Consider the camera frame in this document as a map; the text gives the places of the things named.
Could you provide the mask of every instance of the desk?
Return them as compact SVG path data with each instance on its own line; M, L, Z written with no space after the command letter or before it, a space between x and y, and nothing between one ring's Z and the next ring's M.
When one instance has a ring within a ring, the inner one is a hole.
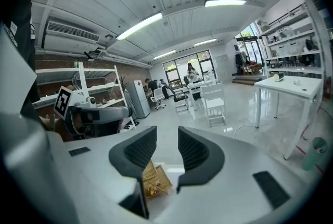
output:
M192 89L198 88L198 87L201 87L201 86L205 86L205 85L215 84L215 82L216 82L216 80L209 80L209 81L202 81L202 82L195 83L195 84L188 84L190 99L191 99L191 102L193 104L193 108L194 108L195 111L197 111L197 107L194 103L193 94L201 92L202 89L199 88L199 89L194 90L194 91L192 91Z
M299 85L295 85L294 81L299 80ZM297 77L297 76L284 76L284 79L280 82L274 81L273 78L268 78L259 82L256 82L254 85L258 88L258 97L257 97L257 120L255 122L255 127L259 128L260 126L260 115L261 115L261 89L265 88L271 91L277 92L276 97L276 109L274 118L277 118L277 111L279 106L279 93L288 94L296 98L302 99L304 101L304 108L301 117L300 124L297 128L296 134L292 143L290 144L287 152L284 155L284 158L287 160L293 149L295 148L298 140L300 139L303 131L306 128L308 122L308 116L310 111L310 106L313 98L318 94L322 84L321 79L308 78L308 77Z

